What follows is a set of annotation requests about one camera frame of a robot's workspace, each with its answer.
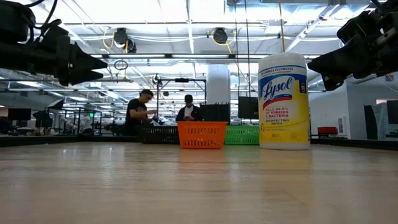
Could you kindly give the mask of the green plastic basket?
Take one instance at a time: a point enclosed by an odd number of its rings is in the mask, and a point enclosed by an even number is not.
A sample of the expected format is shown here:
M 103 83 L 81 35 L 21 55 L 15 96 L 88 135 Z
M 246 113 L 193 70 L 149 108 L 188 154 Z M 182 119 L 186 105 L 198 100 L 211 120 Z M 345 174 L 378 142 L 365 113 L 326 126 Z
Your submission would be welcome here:
M 259 145 L 259 126 L 227 126 L 226 145 Z

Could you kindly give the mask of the black monitor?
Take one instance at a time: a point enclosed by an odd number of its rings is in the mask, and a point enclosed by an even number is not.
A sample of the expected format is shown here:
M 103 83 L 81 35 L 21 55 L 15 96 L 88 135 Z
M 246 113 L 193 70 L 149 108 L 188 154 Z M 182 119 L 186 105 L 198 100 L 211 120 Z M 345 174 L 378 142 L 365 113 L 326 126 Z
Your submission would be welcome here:
M 32 110 L 30 108 L 9 108 L 7 117 L 13 121 L 28 121 L 31 119 Z

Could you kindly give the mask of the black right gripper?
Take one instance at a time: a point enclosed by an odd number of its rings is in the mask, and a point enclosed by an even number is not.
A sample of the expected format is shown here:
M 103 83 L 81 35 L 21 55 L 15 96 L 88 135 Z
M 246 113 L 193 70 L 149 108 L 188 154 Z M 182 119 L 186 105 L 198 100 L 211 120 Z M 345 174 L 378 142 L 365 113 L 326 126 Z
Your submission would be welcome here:
M 383 76 L 398 71 L 398 0 L 371 1 L 375 10 L 361 12 L 338 30 L 337 37 L 344 47 L 308 64 L 309 69 L 323 74 L 326 91 L 341 87 L 353 77 L 364 78 L 372 73 Z

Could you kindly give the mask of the distant black gantry frame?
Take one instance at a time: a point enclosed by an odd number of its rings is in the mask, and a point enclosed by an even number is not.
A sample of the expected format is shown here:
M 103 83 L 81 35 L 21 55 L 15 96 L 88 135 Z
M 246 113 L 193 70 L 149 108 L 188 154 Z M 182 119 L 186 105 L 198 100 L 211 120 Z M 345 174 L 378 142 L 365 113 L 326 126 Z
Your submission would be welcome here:
M 199 89 L 204 92 L 204 104 L 206 104 L 206 97 L 207 97 L 207 84 L 206 84 L 206 80 L 201 80 L 204 83 L 204 87 L 200 86 L 198 84 L 200 80 L 199 79 L 194 79 L 194 78 L 166 78 L 166 79 L 162 79 L 160 78 L 158 83 L 156 84 L 156 100 L 157 100 L 157 111 L 159 111 L 159 95 L 160 92 L 168 85 L 169 82 L 175 82 L 175 83 L 189 83 L 189 82 L 193 82 L 195 84 L 197 84 L 199 86 Z

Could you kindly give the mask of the black plastic bin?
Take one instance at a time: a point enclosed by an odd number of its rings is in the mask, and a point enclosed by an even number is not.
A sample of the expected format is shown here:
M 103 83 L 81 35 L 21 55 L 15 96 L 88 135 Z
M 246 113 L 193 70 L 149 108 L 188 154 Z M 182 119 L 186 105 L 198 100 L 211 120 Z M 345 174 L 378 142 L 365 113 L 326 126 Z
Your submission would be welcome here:
M 179 144 L 176 126 L 143 126 L 139 135 L 144 144 Z

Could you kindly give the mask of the person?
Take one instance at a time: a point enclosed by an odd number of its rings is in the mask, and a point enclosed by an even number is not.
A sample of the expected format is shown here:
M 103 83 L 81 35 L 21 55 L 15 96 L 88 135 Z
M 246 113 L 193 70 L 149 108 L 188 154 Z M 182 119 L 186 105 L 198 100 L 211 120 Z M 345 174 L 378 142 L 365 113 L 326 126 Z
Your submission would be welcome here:
M 125 136 L 138 136 L 142 127 L 150 124 L 149 115 L 156 115 L 156 110 L 148 110 L 146 104 L 153 99 L 154 93 L 149 89 L 140 92 L 139 97 L 128 103 L 124 123 Z
M 193 104 L 193 96 L 185 95 L 185 106 L 177 114 L 176 122 L 179 121 L 203 121 L 203 115 L 199 107 Z

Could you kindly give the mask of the orange plastic basket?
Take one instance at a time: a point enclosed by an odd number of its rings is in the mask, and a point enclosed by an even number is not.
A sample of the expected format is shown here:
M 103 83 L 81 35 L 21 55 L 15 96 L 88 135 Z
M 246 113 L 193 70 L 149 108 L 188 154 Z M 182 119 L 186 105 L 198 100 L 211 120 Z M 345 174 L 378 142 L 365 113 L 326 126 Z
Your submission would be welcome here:
M 182 149 L 222 149 L 226 121 L 178 121 L 178 136 Z

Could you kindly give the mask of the black square screen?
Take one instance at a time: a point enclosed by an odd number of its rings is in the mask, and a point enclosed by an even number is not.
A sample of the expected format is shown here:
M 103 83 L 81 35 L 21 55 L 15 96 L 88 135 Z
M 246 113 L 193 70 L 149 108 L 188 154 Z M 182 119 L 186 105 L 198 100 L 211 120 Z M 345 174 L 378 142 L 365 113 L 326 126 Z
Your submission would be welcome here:
M 239 96 L 238 97 L 238 118 L 258 119 L 258 98 Z

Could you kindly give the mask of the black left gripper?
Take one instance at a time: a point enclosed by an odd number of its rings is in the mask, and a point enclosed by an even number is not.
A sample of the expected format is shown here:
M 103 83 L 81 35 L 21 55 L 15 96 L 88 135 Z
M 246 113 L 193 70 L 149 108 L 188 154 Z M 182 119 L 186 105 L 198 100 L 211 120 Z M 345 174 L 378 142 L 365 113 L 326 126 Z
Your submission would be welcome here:
M 91 70 L 107 66 L 106 62 L 82 51 L 77 43 L 70 44 L 68 32 L 59 26 L 49 28 L 33 42 L 0 41 L 0 68 L 52 75 L 64 86 L 101 79 L 102 73 Z M 89 71 L 71 74 L 72 68 Z

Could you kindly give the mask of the dark wall screen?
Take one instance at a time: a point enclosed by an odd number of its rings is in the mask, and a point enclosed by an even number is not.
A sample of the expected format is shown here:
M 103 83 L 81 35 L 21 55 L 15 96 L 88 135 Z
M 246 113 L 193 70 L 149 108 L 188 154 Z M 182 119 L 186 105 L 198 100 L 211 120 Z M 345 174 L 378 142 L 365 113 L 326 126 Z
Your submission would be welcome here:
M 387 117 L 389 124 L 398 124 L 398 100 L 387 101 Z

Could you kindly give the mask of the white pillar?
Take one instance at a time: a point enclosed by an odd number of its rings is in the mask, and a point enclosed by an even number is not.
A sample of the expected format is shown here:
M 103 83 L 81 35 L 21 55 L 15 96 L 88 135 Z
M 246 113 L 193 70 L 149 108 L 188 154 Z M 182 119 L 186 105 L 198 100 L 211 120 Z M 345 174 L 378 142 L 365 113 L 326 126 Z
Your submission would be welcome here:
M 230 71 L 227 64 L 210 64 L 206 76 L 207 103 L 227 104 L 230 102 Z

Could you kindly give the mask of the black cabinet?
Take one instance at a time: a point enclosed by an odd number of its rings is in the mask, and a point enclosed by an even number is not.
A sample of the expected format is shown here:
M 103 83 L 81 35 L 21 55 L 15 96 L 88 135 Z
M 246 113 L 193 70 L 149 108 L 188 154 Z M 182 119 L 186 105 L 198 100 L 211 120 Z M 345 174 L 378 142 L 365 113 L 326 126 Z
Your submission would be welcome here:
M 226 121 L 229 124 L 231 120 L 231 107 L 229 103 L 200 105 L 200 112 L 204 121 Z

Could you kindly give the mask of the black standing panel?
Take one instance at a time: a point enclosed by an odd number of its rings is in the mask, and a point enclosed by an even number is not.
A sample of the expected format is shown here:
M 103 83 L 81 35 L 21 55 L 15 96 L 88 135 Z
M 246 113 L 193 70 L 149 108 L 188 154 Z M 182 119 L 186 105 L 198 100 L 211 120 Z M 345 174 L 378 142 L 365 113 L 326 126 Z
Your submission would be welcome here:
M 368 140 L 378 140 L 377 121 L 371 105 L 364 105 L 366 135 Z

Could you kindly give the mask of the red bin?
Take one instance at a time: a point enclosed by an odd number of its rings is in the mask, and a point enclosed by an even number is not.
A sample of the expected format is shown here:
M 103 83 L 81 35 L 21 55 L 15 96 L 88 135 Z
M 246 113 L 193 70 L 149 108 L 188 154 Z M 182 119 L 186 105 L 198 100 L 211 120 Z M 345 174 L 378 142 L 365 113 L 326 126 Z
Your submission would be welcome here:
M 329 134 L 338 134 L 338 130 L 337 130 L 337 128 L 334 127 L 334 126 L 322 126 L 322 127 L 318 127 L 318 128 L 317 128 L 317 132 L 318 132 L 318 135 L 321 135 L 321 134 L 326 134 L 326 135 L 329 135 Z

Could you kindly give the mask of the Lysol wipes canister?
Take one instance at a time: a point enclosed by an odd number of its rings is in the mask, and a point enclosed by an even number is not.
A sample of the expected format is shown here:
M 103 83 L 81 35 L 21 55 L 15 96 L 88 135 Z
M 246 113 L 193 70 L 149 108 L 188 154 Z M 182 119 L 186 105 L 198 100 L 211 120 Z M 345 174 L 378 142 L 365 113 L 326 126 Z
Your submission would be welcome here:
M 307 66 L 303 55 L 280 53 L 258 63 L 259 145 L 310 149 Z

